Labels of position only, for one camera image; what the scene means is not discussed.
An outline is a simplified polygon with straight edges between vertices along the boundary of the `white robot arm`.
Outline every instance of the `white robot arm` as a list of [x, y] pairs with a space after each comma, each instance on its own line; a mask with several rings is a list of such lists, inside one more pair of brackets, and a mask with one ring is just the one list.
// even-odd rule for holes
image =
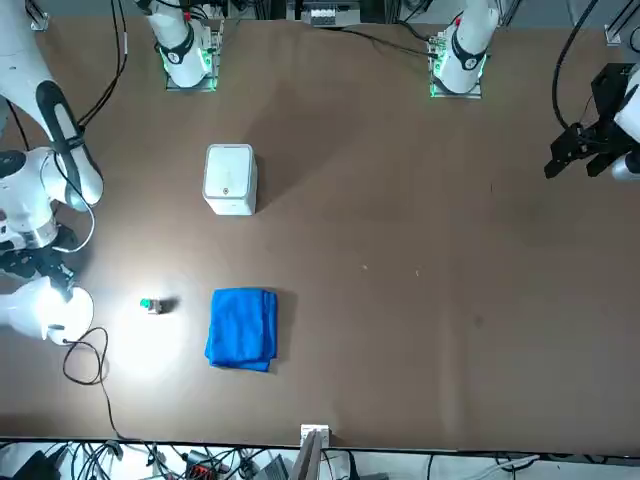
[[51, 201], [85, 211], [85, 201], [100, 200], [103, 183], [21, 0], [0, 2], [0, 95], [38, 122], [51, 141], [51, 148], [0, 152], [0, 252], [42, 248], [58, 233]]
[[78, 211], [100, 200], [103, 182], [60, 87], [36, 45], [24, 0], [0, 0], [0, 96], [44, 129], [51, 146], [0, 151], [0, 267], [32, 280], [0, 295], [0, 326], [56, 343], [77, 340], [91, 324], [93, 302], [62, 262], [58, 200]]
[[468, 0], [462, 15], [444, 32], [447, 51], [435, 72], [435, 81], [443, 90], [464, 94], [476, 86], [498, 20], [493, 0]]
[[147, 16], [158, 41], [164, 68], [180, 88], [195, 87], [211, 74], [211, 30], [198, 20], [187, 21], [180, 0], [135, 0]]

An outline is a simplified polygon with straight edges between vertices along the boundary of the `green light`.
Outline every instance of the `green light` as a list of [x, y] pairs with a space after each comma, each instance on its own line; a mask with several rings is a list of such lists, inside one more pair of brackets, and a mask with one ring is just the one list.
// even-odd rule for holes
[[480, 73], [478, 74], [478, 78], [482, 77], [482, 72], [484, 71], [484, 64], [487, 63], [487, 56], [485, 55], [482, 59], [482, 65], [480, 65]]

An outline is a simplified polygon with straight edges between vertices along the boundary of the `black cable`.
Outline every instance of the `black cable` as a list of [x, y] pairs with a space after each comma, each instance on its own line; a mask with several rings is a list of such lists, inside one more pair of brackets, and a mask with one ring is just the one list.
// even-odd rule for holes
[[88, 457], [85, 460], [85, 462], [82, 464], [82, 468], [80, 468], [80, 473], [78, 474], [78, 478], [80, 480], [82, 480], [82, 473], [85, 474], [84, 476], [85, 480], [89, 478], [89, 473], [91, 473], [93, 471], [93, 468], [95, 467], [96, 458], [98, 458], [99, 454], [101, 454], [106, 448], [108, 447], [103, 444], [99, 446], [95, 452], [89, 453], [87, 452], [85, 445], [84, 444], [82, 445], [82, 450], [84, 451], [85, 455], [88, 455]]
[[329, 468], [329, 475], [331, 475], [331, 480], [335, 480], [333, 476], [333, 468], [331, 468], [331, 462], [329, 461], [329, 457], [327, 456], [327, 452], [325, 450], [322, 451], [322, 455], [324, 455], [324, 459], [327, 462], [327, 467]]
[[[89, 450], [91, 450], [91, 453], [93, 453], [93, 447], [91, 446], [91, 444], [88, 445], [89, 446]], [[107, 472], [104, 470], [104, 468], [102, 468], [102, 455], [105, 456], [105, 458], [107, 457], [107, 455], [109, 455], [109, 453], [111, 453], [113, 455], [113, 449], [111, 447], [109, 447], [108, 445], [104, 445], [106, 448], [104, 449], [104, 451], [100, 454], [97, 455], [96, 458], [96, 462], [93, 465], [93, 475], [95, 476], [95, 467], [98, 467], [98, 470], [100, 471], [100, 475], [102, 476], [102, 478], [106, 478], [107, 480], [111, 480], [111, 477], [107, 474]]]
[[62, 444], [64, 444], [64, 445], [66, 445], [66, 446], [69, 446], [69, 444], [70, 444], [70, 443], [71, 443], [71, 442], [58, 442], [58, 443], [54, 443], [53, 445], [51, 445], [49, 448], [47, 448], [47, 449], [46, 449], [44, 452], [42, 452], [42, 453], [43, 453], [43, 454], [44, 454], [44, 456], [46, 457], [46, 456], [47, 456], [47, 454], [48, 454], [51, 450], [53, 450], [55, 447], [57, 447], [58, 445], [62, 445]]
[[580, 135], [580, 133], [576, 132], [571, 127], [569, 127], [569, 124], [562, 117], [562, 113], [560, 112], [560, 107], [558, 106], [558, 79], [560, 77], [560, 69], [562, 68], [562, 62], [564, 62], [564, 58], [567, 56], [567, 52], [569, 51], [571, 44], [573, 43], [574, 39], [576, 38], [576, 35], [580, 31], [582, 24], [585, 22], [585, 20], [593, 10], [593, 8], [598, 3], [598, 1], [599, 0], [591, 0], [589, 2], [589, 5], [587, 5], [587, 8], [585, 8], [584, 12], [582, 13], [582, 16], [578, 20], [578, 23], [576, 23], [575, 27], [573, 27], [573, 30], [571, 31], [571, 34], [569, 35], [569, 38], [564, 44], [564, 47], [560, 52], [560, 56], [558, 57], [556, 67], [553, 72], [553, 81], [551, 83], [551, 103], [553, 104], [553, 112], [556, 115], [556, 119], [558, 120], [558, 123], [562, 126], [562, 128], [564, 128], [565, 131], [572, 132], [579, 141], [583, 143], [596, 144], [596, 145], [600, 144], [600, 142], [583, 137], [582, 135]]
[[634, 44], [633, 44], [633, 36], [636, 34], [636, 32], [640, 29], [640, 25], [638, 25], [636, 28], [633, 29], [633, 31], [631, 32], [631, 35], [629, 35], [629, 48], [631, 50], [633, 50], [636, 53], [640, 53], [640, 49], [637, 48]]
[[616, 16], [616, 18], [614, 18], [614, 19], [613, 19], [613, 22], [611, 22], [611, 23], [609, 24], [609, 26], [607, 27], [607, 32], [610, 32], [610, 31], [611, 31], [611, 29], [612, 29], [612, 28], [613, 28], [613, 26], [616, 24], [616, 22], [617, 22], [618, 20], [620, 20], [620, 17], [622, 17], [622, 15], [624, 15], [624, 12], [626, 12], [626, 11], [629, 9], [629, 7], [631, 6], [631, 4], [632, 4], [634, 1], [635, 1], [635, 0], [629, 0], [629, 1], [627, 2], [627, 4], [624, 6], [624, 8], [623, 8], [622, 10], [620, 10], [620, 13], [618, 13], [618, 15]]
[[201, 5], [192, 5], [191, 9], [197, 9], [196, 12], [198, 12], [199, 15], [202, 16], [202, 20], [206, 20], [207, 19], [207, 13], [204, 11], [204, 8], [202, 8]]
[[18, 118], [18, 113], [16, 112], [16, 109], [13, 108], [13, 105], [9, 100], [7, 100], [7, 105], [9, 106], [9, 110], [11, 110], [11, 115], [13, 115], [13, 119], [15, 120], [16, 125], [18, 126], [18, 130], [20, 130], [20, 136], [22, 137], [22, 143], [24, 143], [24, 148], [28, 152], [29, 150], [31, 150], [31, 147], [29, 146], [29, 140], [27, 140], [27, 134], [24, 133], [24, 128], [22, 128], [22, 123], [20, 122], [20, 118]]
[[[97, 332], [100, 331], [104, 334], [104, 348], [102, 350], [102, 354], [98, 353], [98, 350], [89, 342], [87, 342], [85, 339], [91, 335], [93, 332]], [[69, 340], [64, 340], [65, 345], [69, 346], [69, 349], [67, 350], [67, 352], [64, 355], [64, 358], [62, 359], [62, 373], [63, 375], [70, 380], [71, 382], [77, 384], [77, 385], [82, 385], [82, 386], [93, 386], [93, 385], [100, 385], [100, 387], [102, 388], [102, 392], [104, 393], [104, 398], [105, 401], [107, 403], [107, 414], [109, 416], [109, 425], [111, 426], [111, 429], [114, 431], [114, 433], [116, 434], [116, 436], [118, 437], [119, 440], [122, 440], [124, 442], [140, 442], [142, 443], [142, 445], [144, 445], [144, 447], [147, 449], [147, 451], [149, 452], [149, 455], [151, 457], [153, 457], [154, 461], [158, 464], [158, 468], [160, 469], [160, 472], [162, 472], [162, 470], [166, 470], [169, 473], [175, 474], [175, 472], [171, 472], [171, 470], [165, 465], [165, 463], [158, 457], [157, 452], [154, 452], [151, 447], [149, 447], [148, 443], [144, 442], [141, 439], [136, 439], [136, 438], [129, 438], [129, 437], [125, 437], [124, 435], [122, 435], [116, 425], [115, 422], [113, 420], [113, 409], [111, 406], [111, 398], [109, 398], [109, 394], [107, 393], [107, 389], [104, 386], [104, 362], [106, 359], [106, 355], [107, 355], [107, 349], [109, 348], [109, 333], [103, 328], [103, 327], [93, 327], [90, 328], [89, 330], [87, 330], [78, 340], [76, 341], [69, 341]], [[96, 375], [90, 379], [90, 380], [82, 380], [76, 377], [71, 376], [68, 372], [67, 372], [67, 362], [69, 361], [69, 357], [71, 356], [71, 354], [75, 351], [75, 349], [79, 346], [82, 345], [84, 347], [87, 347], [89, 350], [91, 350], [93, 352], [93, 354], [96, 357], [96, 362], [97, 362], [97, 372]]]
[[582, 110], [582, 115], [580, 115], [580, 120], [578, 120], [578, 123], [582, 123], [582, 119], [584, 119], [584, 116], [587, 113], [587, 110], [589, 109], [589, 104], [591, 103], [591, 100], [593, 100], [593, 94], [591, 94], [591, 96], [589, 97], [589, 100], [587, 100], [587, 103], [584, 106], [584, 110]]
[[266, 451], [266, 448], [262, 448], [260, 450], [258, 450], [255, 453], [252, 453], [251, 455], [249, 455], [248, 457], [242, 459], [240, 461], [240, 464], [234, 468], [233, 470], [231, 470], [229, 473], [227, 473], [227, 476], [225, 477], [225, 480], [230, 479], [231, 477], [233, 477], [236, 473], [238, 473], [238, 470], [240, 470], [243, 466], [244, 463], [251, 461], [251, 459], [253, 459], [254, 457], [257, 457], [258, 455], [260, 455], [262, 452]]
[[124, 33], [124, 38], [123, 38], [124, 58], [122, 59], [122, 64], [121, 64], [122, 57], [120, 53], [120, 30], [118, 28], [118, 20], [116, 18], [114, 1], [115, 0], [111, 0], [111, 19], [113, 21], [113, 29], [115, 32], [115, 40], [116, 40], [116, 73], [113, 80], [109, 83], [109, 85], [107, 86], [105, 91], [102, 93], [98, 101], [89, 109], [87, 113], [85, 113], [82, 117], [80, 117], [80, 120], [78, 120], [78, 123], [82, 126], [82, 128], [86, 128], [89, 122], [91, 122], [91, 120], [93, 120], [94, 117], [100, 112], [100, 110], [102, 110], [102, 108], [107, 104], [107, 102], [111, 98], [111, 95], [113, 94], [113, 91], [116, 88], [116, 85], [118, 84], [118, 80], [122, 76], [122, 72], [124, 72], [124, 69], [127, 65], [127, 58], [129, 56], [128, 48], [127, 48], [127, 21], [124, 16], [124, 10], [122, 8], [122, 0], [118, 0], [118, 9], [120, 11], [120, 20], [122, 22], [122, 29]]
[[378, 43], [380, 43], [382, 45], [386, 45], [388, 47], [395, 48], [395, 49], [397, 49], [397, 50], [399, 50], [401, 52], [404, 52], [404, 53], [411, 53], [411, 54], [414, 54], [414, 55], [423, 55], [425, 57], [437, 58], [437, 55], [434, 54], [434, 53], [429, 53], [429, 52], [422, 51], [422, 50], [415, 50], [413, 48], [404, 47], [402, 45], [398, 45], [397, 43], [393, 43], [393, 42], [390, 42], [388, 40], [384, 40], [382, 38], [374, 37], [373, 35], [369, 35], [367, 33], [362, 33], [362, 32], [358, 32], [356, 30], [347, 30], [347, 29], [342, 29], [342, 30], [338, 30], [338, 31], [344, 32], [344, 33], [350, 33], [352, 35], [357, 35], [358, 37], [366, 38], [366, 39], [371, 40], [373, 42], [378, 42]]
[[173, 445], [169, 445], [169, 447], [171, 448], [171, 450], [176, 452], [176, 455], [178, 455], [182, 460], [184, 460], [184, 458], [182, 457], [182, 453], [180, 453], [176, 447], [174, 447]]
[[397, 20], [396, 25], [400, 25], [401, 27], [406, 28], [407, 30], [409, 30], [409, 33], [411, 33], [411, 35], [413, 35], [419, 40], [422, 40], [423, 42], [428, 42], [429, 39], [431, 38], [431, 35], [421, 35], [416, 31], [415, 28], [413, 28], [409, 23], [405, 22], [404, 20]]
[[453, 22], [455, 22], [458, 18], [460, 18], [463, 13], [464, 13], [464, 10], [462, 12], [458, 13], [458, 15], [456, 15], [455, 17], [453, 17], [451, 19], [451, 21], [449, 22], [449, 25], [453, 24]]
[[73, 451], [73, 455], [71, 455], [71, 480], [76, 480], [76, 458], [78, 458], [78, 452], [81, 446], [82, 443], [78, 443], [78, 446]]
[[407, 16], [407, 18], [405, 18], [403, 21], [408, 22], [409, 20], [411, 20], [413, 18], [413, 16], [418, 13], [418, 10], [420, 10], [420, 8], [422, 8], [422, 12], [426, 12], [427, 10], [429, 10], [429, 7], [431, 6], [431, 4], [433, 3], [433, 0], [422, 0], [422, 2], [420, 2], [412, 11], [411, 13]]
[[612, 33], [612, 37], [615, 37], [618, 33], [620, 33], [620, 30], [622, 30], [627, 23], [629, 23], [629, 20], [631, 20], [633, 18], [633, 16], [636, 14], [636, 12], [640, 10], [640, 3], [638, 5], [636, 5], [633, 10], [631, 10], [631, 12], [629, 13], [629, 15], [627, 16], [627, 18], [624, 20], [624, 22], [622, 22], [620, 24], [620, 26], [616, 29], [615, 32]]
[[[504, 455], [504, 456], [506, 457], [506, 459], [507, 459], [507, 461], [508, 461], [508, 462], [510, 462], [510, 461], [511, 461], [511, 458], [509, 457], [509, 455]], [[519, 472], [519, 471], [521, 471], [521, 470], [525, 470], [525, 469], [527, 469], [527, 468], [531, 467], [531, 465], [533, 465], [534, 463], [536, 463], [536, 460], [529, 460], [529, 461], [528, 461], [527, 463], [525, 463], [524, 465], [518, 465], [517, 467], [516, 467], [516, 466], [513, 466], [513, 465], [510, 465], [510, 466], [507, 466], [507, 467], [503, 467], [503, 466], [501, 466], [501, 464], [500, 464], [500, 458], [499, 458], [498, 454], [496, 454], [496, 456], [495, 456], [494, 460], [495, 460], [495, 462], [496, 462], [496, 465], [499, 465], [499, 466], [500, 466], [500, 469], [501, 469], [503, 472], [509, 472], [509, 473], [515, 473], [515, 472]]]
[[427, 480], [431, 480], [431, 467], [433, 466], [433, 459], [435, 455], [431, 455], [429, 458], [429, 465], [427, 466]]

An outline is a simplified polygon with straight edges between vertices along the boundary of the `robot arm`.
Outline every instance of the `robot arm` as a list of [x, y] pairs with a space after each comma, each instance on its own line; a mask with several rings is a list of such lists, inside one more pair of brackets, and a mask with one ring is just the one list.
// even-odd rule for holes
[[0, 250], [41, 248], [58, 233], [51, 201], [85, 211], [76, 189], [93, 205], [102, 196], [103, 183], [69, 104], [38, 50], [21, 0], [0, 2], [0, 95], [39, 123], [53, 148], [0, 152], [0, 221], [6, 221], [0, 226]]
[[180, 0], [135, 1], [153, 29], [164, 68], [178, 87], [195, 87], [211, 74], [209, 27], [197, 20], [186, 21]]
[[587, 174], [595, 177], [611, 167], [616, 180], [640, 180], [640, 67], [610, 63], [591, 82], [598, 120], [588, 127], [574, 123], [552, 144], [545, 166], [553, 178], [575, 160], [593, 157]]
[[468, 0], [461, 17], [444, 32], [447, 51], [435, 72], [435, 81], [443, 90], [464, 94], [476, 86], [498, 20], [493, 0]]

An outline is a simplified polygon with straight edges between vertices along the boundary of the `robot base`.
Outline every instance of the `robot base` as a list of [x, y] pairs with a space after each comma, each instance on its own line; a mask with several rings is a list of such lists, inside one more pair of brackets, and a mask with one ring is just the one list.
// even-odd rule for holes
[[210, 44], [208, 53], [203, 57], [204, 62], [210, 62], [211, 72], [193, 87], [183, 88], [179, 87], [171, 80], [169, 74], [166, 74], [166, 89], [167, 92], [215, 92], [218, 88], [218, 76], [220, 73], [220, 53], [222, 51], [222, 34], [224, 32], [224, 19], [220, 20], [220, 25], [217, 29], [214, 27], [208, 27], [207, 30], [211, 33]]
[[[445, 40], [445, 32], [438, 32], [438, 35], [435, 37], [431, 37], [427, 42], [427, 48], [429, 53], [435, 53], [438, 55], [438, 58], [429, 58], [429, 73], [431, 74], [429, 78], [429, 96], [431, 98], [473, 98], [473, 99], [481, 99], [482, 98], [482, 88], [480, 86], [480, 81], [476, 83], [476, 86], [467, 93], [458, 94], [448, 91], [443, 88], [442, 85], [437, 81], [434, 72], [440, 69], [440, 64], [442, 62], [442, 57], [447, 52], [447, 42]], [[480, 77], [482, 77], [482, 69], [484, 68], [484, 64], [487, 61], [487, 57], [484, 57], [482, 61], [482, 66], [480, 67]]]

